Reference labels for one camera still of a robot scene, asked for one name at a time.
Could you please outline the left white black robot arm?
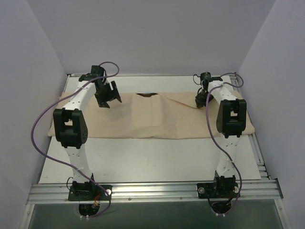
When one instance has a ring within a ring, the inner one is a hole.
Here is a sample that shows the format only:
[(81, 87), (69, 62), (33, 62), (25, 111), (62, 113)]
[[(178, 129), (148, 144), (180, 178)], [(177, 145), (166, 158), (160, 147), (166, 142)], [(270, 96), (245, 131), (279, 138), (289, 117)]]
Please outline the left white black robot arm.
[(85, 152), (89, 131), (83, 114), (92, 97), (99, 108), (110, 108), (108, 102), (113, 100), (122, 101), (116, 83), (108, 82), (106, 70), (101, 65), (93, 65), (89, 73), (80, 76), (76, 91), (67, 97), (68, 102), (53, 111), (56, 140), (68, 154), (73, 184), (82, 184), (79, 195), (85, 200), (96, 195), (96, 187), (89, 183), (94, 178)]

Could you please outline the beige cloth wrap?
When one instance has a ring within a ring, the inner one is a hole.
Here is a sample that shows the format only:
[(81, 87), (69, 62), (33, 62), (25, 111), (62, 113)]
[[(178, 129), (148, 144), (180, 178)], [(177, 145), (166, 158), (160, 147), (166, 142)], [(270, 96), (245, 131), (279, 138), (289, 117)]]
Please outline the beige cloth wrap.
[(122, 93), (122, 102), (100, 108), (93, 97), (83, 115), (90, 138), (209, 138), (207, 124), (214, 136), (219, 104), (212, 100), (208, 110), (198, 109), (194, 92)]

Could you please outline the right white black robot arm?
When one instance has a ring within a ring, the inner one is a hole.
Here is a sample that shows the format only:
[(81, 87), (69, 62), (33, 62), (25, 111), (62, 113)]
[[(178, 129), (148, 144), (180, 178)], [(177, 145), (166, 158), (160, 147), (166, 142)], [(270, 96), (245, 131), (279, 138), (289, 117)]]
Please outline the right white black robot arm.
[(221, 76), (213, 77), (209, 72), (204, 72), (199, 78), (201, 88), (195, 97), (196, 107), (205, 107), (208, 117), (209, 103), (215, 100), (219, 104), (216, 129), (220, 133), (220, 143), (216, 143), (216, 146), (221, 153), (216, 174), (218, 177), (232, 178), (236, 172), (233, 163), (238, 141), (246, 128), (247, 103), (225, 87), (230, 83), (225, 82)]

